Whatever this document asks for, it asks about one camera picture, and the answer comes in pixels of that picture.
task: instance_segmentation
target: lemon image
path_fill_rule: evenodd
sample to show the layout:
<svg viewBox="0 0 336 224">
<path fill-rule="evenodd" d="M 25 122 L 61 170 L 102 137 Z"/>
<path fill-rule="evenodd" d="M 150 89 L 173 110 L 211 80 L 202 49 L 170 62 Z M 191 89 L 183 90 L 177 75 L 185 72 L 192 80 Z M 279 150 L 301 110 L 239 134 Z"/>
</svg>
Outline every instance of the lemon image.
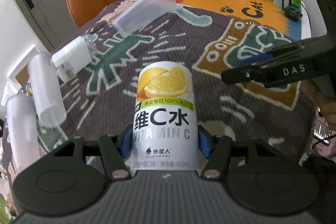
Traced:
<svg viewBox="0 0 336 224">
<path fill-rule="evenodd" d="M 143 101 L 147 99 L 145 91 L 144 91 L 145 86 L 150 81 L 152 81 L 156 76 L 161 75 L 165 72 L 167 72 L 167 70 L 164 68 L 154 67 L 154 68 L 149 68 L 141 75 L 139 82 L 138 82 L 138 90 L 136 94 L 138 101 Z"/>
<path fill-rule="evenodd" d="M 153 78 L 144 88 L 149 98 L 159 96 L 178 97 L 188 90 L 188 79 L 178 66 Z"/>
</svg>

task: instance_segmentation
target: white beverage can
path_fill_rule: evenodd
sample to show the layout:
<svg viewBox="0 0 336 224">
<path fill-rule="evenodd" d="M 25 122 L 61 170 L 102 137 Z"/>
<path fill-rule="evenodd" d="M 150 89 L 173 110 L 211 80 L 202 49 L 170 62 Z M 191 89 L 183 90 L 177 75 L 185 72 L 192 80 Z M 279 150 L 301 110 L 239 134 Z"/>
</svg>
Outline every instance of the white beverage can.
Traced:
<svg viewBox="0 0 336 224">
<path fill-rule="evenodd" d="M 163 61 L 141 71 L 129 164 L 132 171 L 198 169 L 192 76 L 183 65 Z"/>
</svg>

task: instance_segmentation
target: paw print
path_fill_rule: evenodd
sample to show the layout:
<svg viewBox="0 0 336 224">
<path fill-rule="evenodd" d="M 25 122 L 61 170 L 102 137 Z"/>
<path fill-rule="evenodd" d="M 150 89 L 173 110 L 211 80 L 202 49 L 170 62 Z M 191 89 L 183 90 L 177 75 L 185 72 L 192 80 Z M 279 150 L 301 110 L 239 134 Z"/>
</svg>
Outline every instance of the paw print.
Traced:
<svg viewBox="0 0 336 224">
<path fill-rule="evenodd" d="M 222 7 L 220 11 L 223 12 L 223 13 L 227 12 L 227 13 L 230 13 L 230 14 L 232 14 L 234 12 L 229 6 Z"/>
</svg>

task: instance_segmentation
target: ribbed gray surface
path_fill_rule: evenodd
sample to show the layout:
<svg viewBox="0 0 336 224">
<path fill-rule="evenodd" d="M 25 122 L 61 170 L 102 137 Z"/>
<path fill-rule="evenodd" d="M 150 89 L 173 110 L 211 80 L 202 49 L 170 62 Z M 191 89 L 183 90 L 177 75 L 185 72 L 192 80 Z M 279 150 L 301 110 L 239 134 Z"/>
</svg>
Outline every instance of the ribbed gray surface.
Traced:
<svg viewBox="0 0 336 224">
<path fill-rule="evenodd" d="M 15 224 L 318 224 L 308 213 L 272 218 L 259 216 L 233 202 L 218 182 L 195 172 L 140 171 L 115 182 L 106 195 L 82 213 L 63 218 L 23 214 Z"/>
</svg>

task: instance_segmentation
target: woven throw blanket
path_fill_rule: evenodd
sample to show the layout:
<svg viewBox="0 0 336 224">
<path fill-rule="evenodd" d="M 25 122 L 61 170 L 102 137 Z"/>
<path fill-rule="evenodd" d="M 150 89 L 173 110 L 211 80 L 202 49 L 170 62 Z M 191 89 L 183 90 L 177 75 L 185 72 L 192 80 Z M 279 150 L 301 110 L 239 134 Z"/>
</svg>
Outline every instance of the woven throw blanket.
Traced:
<svg viewBox="0 0 336 224">
<path fill-rule="evenodd" d="M 315 117 L 315 106 L 305 94 L 304 84 L 272 89 L 255 82 L 227 86 L 220 77 L 241 59 L 291 43 L 288 37 L 239 18 L 179 6 L 122 39 L 111 24 L 124 10 L 119 5 L 107 6 L 67 41 L 91 33 L 99 53 L 73 80 L 60 85 L 67 120 L 51 129 L 37 122 L 41 154 L 76 135 L 93 140 L 122 132 L 133 122 L 140 71 L 153 62 L 173 61 L 191 71 L 198 123 L 210 133 L 238 141 L 260 138 L 293 160 L 300 159 Z M 21 92 L 30 92 L 29 82 Z M 5 128 L 5 167 L 11 178 L 15 170 L 7 136 Z M 91 157 L 87 162 L 101 169 L 98 159 Z M 205 163 L 200 156 L 200 169 Z"/>
</svg>

